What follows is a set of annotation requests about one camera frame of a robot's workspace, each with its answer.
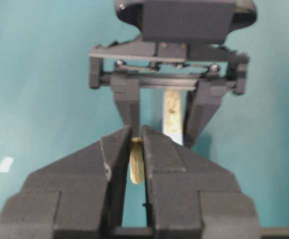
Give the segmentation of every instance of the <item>metal rod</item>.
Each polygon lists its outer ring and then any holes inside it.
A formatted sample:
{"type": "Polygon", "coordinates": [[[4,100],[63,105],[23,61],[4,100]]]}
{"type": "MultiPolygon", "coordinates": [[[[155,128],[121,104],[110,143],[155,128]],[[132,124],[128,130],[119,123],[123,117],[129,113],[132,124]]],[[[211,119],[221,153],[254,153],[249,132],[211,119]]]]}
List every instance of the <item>metal rod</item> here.
{"type": "MultiPolygon", "coordinates": [[[[168,88],[174,90],[194,91],[200,78],[195,75],[171,75],[171,74],[128,74],[128,79],[139,79],[141,88],[168,88]]],[[[109,86],[111,73],[104,73],[101,76],[100,84],[109,86]]]]}

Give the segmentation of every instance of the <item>black plastic part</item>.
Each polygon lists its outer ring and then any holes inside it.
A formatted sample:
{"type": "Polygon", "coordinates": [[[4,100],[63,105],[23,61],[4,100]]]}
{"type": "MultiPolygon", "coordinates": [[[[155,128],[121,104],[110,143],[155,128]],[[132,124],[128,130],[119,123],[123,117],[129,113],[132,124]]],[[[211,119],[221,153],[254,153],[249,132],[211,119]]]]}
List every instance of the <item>black plastic part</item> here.
{"type": "Polygon", "coordinates": [[[100,238],[122,223],[129,126],[30,174],[0,215],[0,239],[100,238]]]}
{"type": "Polygon", "coordinates": [[[248,64],[247,55],[239,55],[236,51],[229,50],[227,47],[214,47],[204,44],[192,44],[189,50],[189,60],[206,62],[232,62],[235,64],[248,64]]]}
{"type": "Polygon", "coordinates": [[[184,145],[193,147],[198,136],[221,105],[222,97],[210,94],[211,81],[201,81],[196,90],[188,92],[184,119],[184,145]]]}
{"type": "Polygon", "coordinates": [[[207,22],[206,25],[203,25],[201,22],[197,21],[199,13],[206,14],[207,12],[210,12],[211,15],[207,15],[206,18],[201,18],[202,21],[205,21],[205,19],[209,20],[211,17],[214,16],[213,13],[219,10],[221,6],[223,6],[223,3],[234,3],[234,9],[231,13],[231,16],[227,16],[228,18],[232,19],[229,22],[229,28],[227,33],[241,29],[244,27],[248,27],[256,22],[257,19],[257,10],[256,6],[253,3],[252,0],[150,0],[152,7],[155,9],[158,9],[161,11],[160,16],[156,15],[154,16],[150,11],[146,11],[146,6],[149,2],[148,0],[115,0],[115,6],[116,6],[116,15],[117,17],[129,24],[132,24],[136,27],[138,27],[140,30],[143,30],[145,28],[154,27],[156,23],[160,21],[164,21],[167,23],[167,29],[160,28],[161,31],[166,32],[167,30],[171,29],[171,31],[168,32],[168,35],[172,31],[181,31],[182,28],[185,28],[187,32],[194,32],[197,28],[205,29],[206,26],[210,26],[207,28],[207,31],[212,31],[212,29],[216,28],[221,25],[221,22],[216,22],[216,18],[218,16],[215,16],[215,18],[207,22]],[[162,6],[163,8],[160,8],[160,3],[164,2],[165,5],[162,6]],[[167,7],[171,6],[172,4],[178,4],[176,6],[176,9],[166,9],[167,7]],[[208,4],[210,7],[208,9],[202,9],[205,4],[208,4]],[[175,21],[175,24],[172,21],[167,22],[166,19],[172,19],[172,15],[175,13],[175,15],[179,15],[180,17],[174,17],[174,19],[178,20],[175,21]],[[154,22],[154,25],[151,25],[151,21],[146,21],[147,17],[153,17],[156,18],[157,21],[154,22]],[[184,22],[183,18],[185,20],[188,20],[187,24],[181,24],[179,26],[179,22],[184,22]]]}
{"type": "Polygon", "coordinates": [[[234,175],[142,127],[148,227],[122,228],[132,130],[125,127],[28,176],[0,216],[0,239],[257,239],[234,175]]]}
{"type": "Polygon", "coordinates": [[[254,203],[230,171],[149,126],[142,138],[156,239],[259,238],[254,203]]]}
{"type": "Polygon", "coordinates": [[[236,81],[236,87],[233,93],[238,96],[243,95],[246,92],[247,70],[248,64],[228,64],[226,75],[228,78],[232,78],[236,81]]]}
{"type": "Polygon", "coordinates": [[[89,87],[98,89],[100,87],[100,78],[103,74],[103,58],[89,58],[89,87]]]}
{"type": "Polygon", "coordinates": [[[234,10],[235,0],[146,0],[143,40],[223,44],[234,10]]]}
{"type": "Polygon", "coordinates": [[[128,79],[126,72],[115,72],[111,77],[114,102],[125,125],[130,125],[133,137],[140,134],[140,81],[128,79]]]}

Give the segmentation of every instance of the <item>bolt head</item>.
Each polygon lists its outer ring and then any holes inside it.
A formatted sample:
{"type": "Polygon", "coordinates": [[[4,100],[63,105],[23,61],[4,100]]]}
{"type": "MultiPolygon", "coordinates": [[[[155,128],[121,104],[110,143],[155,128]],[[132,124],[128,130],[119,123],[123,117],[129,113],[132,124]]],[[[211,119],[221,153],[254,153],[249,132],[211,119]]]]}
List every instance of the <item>bolt head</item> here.
{"type": "Polygon", "coordinates": [[[120,8],[121,10],[125,10],[125,5],[124,5],[124,4],[121,4],[121,5],[119,6],[119,8],[120,8]]]}
{"type": "Polygon", "coordinates": [[[166,42],[162,42],[162,43],[161,43],[161,47],[162,47],[162,48],[167,48],[167,47],[168,47],[168,44],[167,44],[166,42]]]}
{"type": "Polygon", "coordinates": [[[184,68],[184,65],[183,64],[177,64],[176,65],[176,69],[178,69],[178,70],[181,70],[181,69],[183,69],[184,68]]]}
{"type": "Polygon", "coordinates": [[[220,71],[220,66],[217,65],[217,64],[212,64],[210,67],[209,67],[209,70],[211,72],[219,72],[220,71]]]}
{"type": "Polygon", "coordinates": [[[122,60],[117,60],[117,62],[116,62],[117,66],[123,66],[124,64],[125,64],[125,62],[122,60]]]}

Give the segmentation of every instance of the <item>teal table surface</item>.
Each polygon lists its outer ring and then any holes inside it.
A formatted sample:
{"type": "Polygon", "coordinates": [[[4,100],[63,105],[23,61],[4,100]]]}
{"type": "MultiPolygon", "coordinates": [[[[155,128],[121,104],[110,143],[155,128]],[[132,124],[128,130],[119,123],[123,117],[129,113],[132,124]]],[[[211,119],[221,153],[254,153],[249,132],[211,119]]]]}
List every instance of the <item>teal table surface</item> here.
{"type": "MultiPolygon", "coordinates": [[[[226,42],[252,58],[247,94],[225,96],[193,149],[236,174],[262,226],[289,226],[289,0],[256,4],[226,42]]],[[[137,33],[112,0],[0,0],[0,210],[28,173],[122,127],[111,90],[88,88],[88,53],[137,33]]],[[[141,90],[141,124],[161,128],[162,94],[141,90]]],[[[145,225],[144,200],[128,181],[125,226],[145,225]]]]}

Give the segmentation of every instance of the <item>dark gray bracket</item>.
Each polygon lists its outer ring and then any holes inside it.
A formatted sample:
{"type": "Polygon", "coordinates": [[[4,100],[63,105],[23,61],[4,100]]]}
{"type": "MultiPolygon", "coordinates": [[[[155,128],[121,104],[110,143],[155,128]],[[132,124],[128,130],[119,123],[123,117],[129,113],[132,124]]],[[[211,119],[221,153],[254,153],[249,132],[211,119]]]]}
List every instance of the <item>dark gray bracket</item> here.
{"type": "Polygon", "coordinates": [[[150,41],[222,43],[257,19],[252,0],[115,0],[115,11],[150,41]]]}
{"type": "Polygon", "coordinates": [[[0,215],[0,239],[100,238],[121,225],[132,130],[31,173],[0,215]]]}
{"type": "Polygon", "coordinates": [[[254,203],[231,172],[148,126],[148,227],[122,228],[131,137],[127,126],[30,174],[1,212],[0,239],[260,237],[254,203]]]}
{"type": "Polygon", "coordinates": [[[226,81],[218,73],[211,72],[201,79],[196,90],[187,95],[184,119],[184,145],[193,147],[198,136],[212,119],[229,90],[226,81]]]}
{"type": "Polygon", "coordinates": [[[222,97],[227,92],[236,95],[245,93],[248,62],[247,54],[238,54],[223,46],[144,42],[142,36],[138,36],[133,41],[115,42],[108,47],[97,46],[91,51],[90,87],[112,87],[122,120],[132,126],[135,136],[139,135],[140,87],[189,91],[183,132],[185,146],[192,147],[220,107],[222,97]],[[104,58],[118,60],[113,72],[104,71],[104,58]],[[147,60],[150,64],[146,67],[130,66],[120,59],[147,60]],[[180,70],[190,65],[187,62],[194,61],[227,62],[226,75],[220,76],[220,69],[215,64],[202,74],[157,73],[160,64],[171,64],[180,70]]]}
{"type": "Polygon", "coordinates": [[[140,81],[128,79],[127,72],[115,72],[110,84],[114,102],[123,123],[131,126],[133,137],[138,137],[140,133],[140,81]]]}

